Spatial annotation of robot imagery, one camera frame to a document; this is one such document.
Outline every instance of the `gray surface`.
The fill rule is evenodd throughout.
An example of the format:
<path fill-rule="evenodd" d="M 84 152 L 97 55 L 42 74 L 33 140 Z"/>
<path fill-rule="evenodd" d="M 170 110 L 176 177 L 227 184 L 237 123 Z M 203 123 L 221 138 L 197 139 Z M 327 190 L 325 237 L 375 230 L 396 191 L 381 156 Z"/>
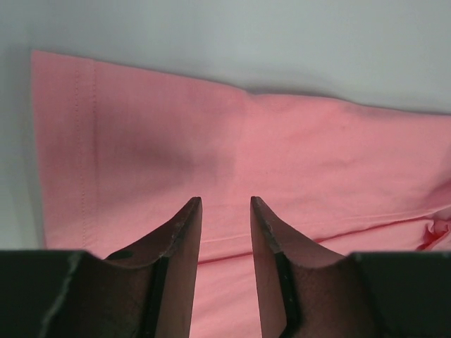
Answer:
<path fill-rule="evenodd" d="M 446 112 L 450 18 L 449 0 L 0 0 L 0 247 L 42 245 L 32 48 Z"/>

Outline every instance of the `pink cloth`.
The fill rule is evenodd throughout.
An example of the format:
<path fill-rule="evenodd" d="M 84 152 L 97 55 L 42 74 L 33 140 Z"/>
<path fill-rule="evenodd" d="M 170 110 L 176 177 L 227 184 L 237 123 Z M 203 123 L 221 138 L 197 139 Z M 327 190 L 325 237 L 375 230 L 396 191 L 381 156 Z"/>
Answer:
<path fill-rule="evenodd" d="M 49 248 L 105 257 L 203 198 L 192 337 L 260 335 L 252 195 L 343 254 L 451 246 L 451 117 L 41 51 L 32 91 Z"/>

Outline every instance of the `pink fabric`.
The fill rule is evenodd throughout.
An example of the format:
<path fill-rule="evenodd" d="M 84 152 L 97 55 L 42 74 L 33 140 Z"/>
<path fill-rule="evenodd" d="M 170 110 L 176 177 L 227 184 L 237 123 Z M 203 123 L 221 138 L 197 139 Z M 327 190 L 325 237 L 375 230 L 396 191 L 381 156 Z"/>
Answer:
<path fill-rule="evenodd" d="M 252 195 L 344 254 L 451 246 L 451 117 L 41 51 L 32 90 L 49 248 L 105 257 L 203 198 L 192 337 L 260 335 Z"/>

